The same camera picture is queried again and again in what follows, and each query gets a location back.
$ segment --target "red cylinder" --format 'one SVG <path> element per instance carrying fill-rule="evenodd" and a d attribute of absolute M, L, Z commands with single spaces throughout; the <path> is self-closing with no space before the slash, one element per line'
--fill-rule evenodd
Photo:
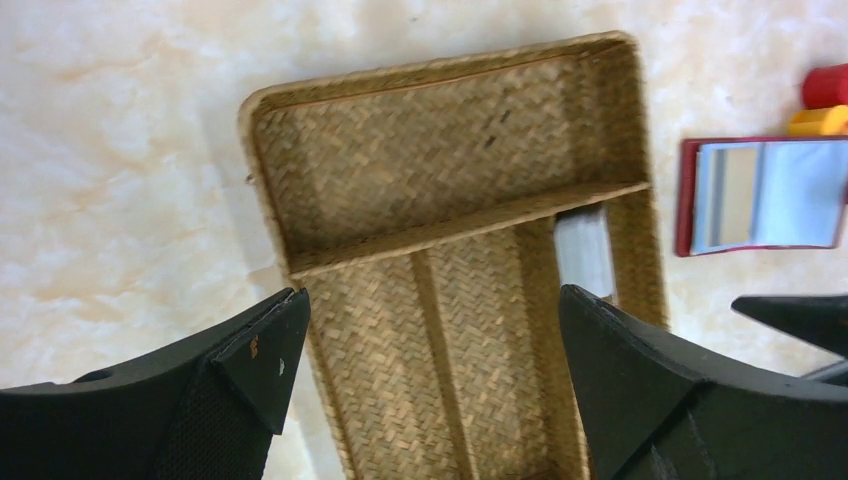
<path fill-rule="evenodd" d="M 848 63 L 810 70 L 801 97 L 808 110 L 848 105 Z"/>

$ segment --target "yellow block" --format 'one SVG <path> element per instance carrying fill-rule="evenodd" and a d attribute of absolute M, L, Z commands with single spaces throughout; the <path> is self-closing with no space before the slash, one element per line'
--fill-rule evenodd
<path fill-rule="evenodd" d="M 789 120 L 789 135 L 848 135 L 848 106 L 801 110 Z"/>

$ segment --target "beige marble table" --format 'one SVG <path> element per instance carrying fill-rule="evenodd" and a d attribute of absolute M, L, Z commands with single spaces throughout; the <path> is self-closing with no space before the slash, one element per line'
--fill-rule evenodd
<path fill-rule="evenodd" d="M 271 84 L 622 29 L 642 45 L 673 331 L 799 374 L 833 360 L 729 311 L 844 292 L 848 250 L 671 254 L 681 137 L 779 133 L 838 0 L 10 0 L 0 5 L 0 387 L 66 382 L 282 286 L 235 118 Z M 301 367 L 266 478 L 340 476 Z"/>

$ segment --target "woven basket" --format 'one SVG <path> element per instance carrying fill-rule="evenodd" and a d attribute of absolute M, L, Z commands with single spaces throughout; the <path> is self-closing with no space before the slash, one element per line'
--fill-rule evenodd
<path fill-rule="evenodd" d="M 664 325 L 640 82 L 633 41 L 605 33 L 244 103 L 349 478 L 589 476 L 553 218 L 605 202 L 619 304 Z"/>

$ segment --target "marble tabletop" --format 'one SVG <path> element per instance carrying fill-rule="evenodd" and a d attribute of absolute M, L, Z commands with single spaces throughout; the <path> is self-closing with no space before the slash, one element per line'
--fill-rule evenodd
<path fill-rule="evenodd" d="M 756 366 L 834 360 L 729 310 L 848 291 L 844 247 L 679 259 L 683 137 L 782 133 L 837 0 L 10 0 L 0 5 L 0 387 L 67 382 L 283 283 L 237 138 L 277 83 L 621 29 L 641 45 L 672 330 Z M 266 478 L 341 470 L 302 363 Z"/>

